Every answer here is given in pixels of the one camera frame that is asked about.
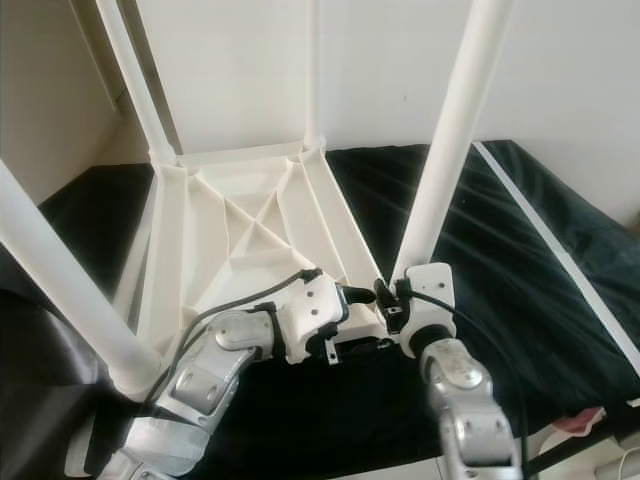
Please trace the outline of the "black cloth cover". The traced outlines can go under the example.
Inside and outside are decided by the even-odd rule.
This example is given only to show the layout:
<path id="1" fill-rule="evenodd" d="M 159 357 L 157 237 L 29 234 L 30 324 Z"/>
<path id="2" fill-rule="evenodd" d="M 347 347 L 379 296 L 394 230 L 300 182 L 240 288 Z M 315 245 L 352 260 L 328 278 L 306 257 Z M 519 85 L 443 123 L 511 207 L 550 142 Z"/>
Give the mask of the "black cloth cover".
<path id="1" fill-rule="evenodd" d="M 591 408 L 640 398 L 640 376 L 507 188 L 493 156 L 591 287 L 640 346 L 640 236 L 591 206 L 511 140 L 467 157 L 436 247 L 451 264 L 465 320 L 460 337 L 495 376 L 503 410 L 531 433 Z M 133 404 L 9 253 L 0 257 L 0 443 L 17 448 L 3 480 L 63 480 L 87 417 L 84 470 L 99 475 L 122 443 Z M 250 367 L 189 480 L 315 480 L 438 456 L 424 384 L 398 348 L 366 349 L 328 366 Z"/>

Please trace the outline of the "pink object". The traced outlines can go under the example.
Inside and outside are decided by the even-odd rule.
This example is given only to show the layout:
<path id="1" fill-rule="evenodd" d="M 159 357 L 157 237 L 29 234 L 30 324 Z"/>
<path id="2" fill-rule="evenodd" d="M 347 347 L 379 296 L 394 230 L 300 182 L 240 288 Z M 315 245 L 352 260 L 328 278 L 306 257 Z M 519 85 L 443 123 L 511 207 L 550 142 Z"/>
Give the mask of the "pink object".
<path id="1" fill-rule="evenodd" d="M 589 408 L 582 410 L 576 415 L 562 417 L 553 422 L 554 428 L 570 436 L 586 436 L 590 433 L 596 422 L 599 422 L 604 415 L 603 408 Z"/>

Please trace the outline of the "black stand bar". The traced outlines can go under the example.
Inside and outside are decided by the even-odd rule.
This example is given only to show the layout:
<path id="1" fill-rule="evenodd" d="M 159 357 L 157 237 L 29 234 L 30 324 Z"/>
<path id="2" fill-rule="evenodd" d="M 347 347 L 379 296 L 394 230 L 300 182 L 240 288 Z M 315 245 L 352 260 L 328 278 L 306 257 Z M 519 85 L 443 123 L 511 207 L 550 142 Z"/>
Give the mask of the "black stand bar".
<path id="1" fill-rule="evenodd" d="M 590 447 L 603 442 L 614 442 L 625 449 L 640 445 L 640 403 L 609 404 L 609 406 L 599 408 L 603 408 L 604 415 L 599 422 L 596 422 L 588 435 L 570 436 L 566 434 L 567 439 L 553 445 L 549 451 L 530 453 L 529 460 L 525 461 L 525 474 L 529 476 L 540 474 L 540 472 L 561 465 L 568 458 L 588 451 Z M 527 443 L 541 447 L 545 440 L 553 434 L 564 434 L 554 428 L 553 422 L 539 430 L 538 433 L 531 434 L 527 438 Z"/>

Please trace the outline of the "white round container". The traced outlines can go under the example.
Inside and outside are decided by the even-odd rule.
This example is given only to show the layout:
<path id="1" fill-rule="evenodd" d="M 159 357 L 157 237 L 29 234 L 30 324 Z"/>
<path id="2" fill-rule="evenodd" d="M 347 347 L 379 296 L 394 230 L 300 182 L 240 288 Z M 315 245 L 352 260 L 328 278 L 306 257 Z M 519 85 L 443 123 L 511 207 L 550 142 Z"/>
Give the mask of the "white round container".
<path id="1" fill-rule="evenodd" d="M 621 457 L 595 468 L 595 480 L 640 480 L 640 445 L 628 448 Z"/>

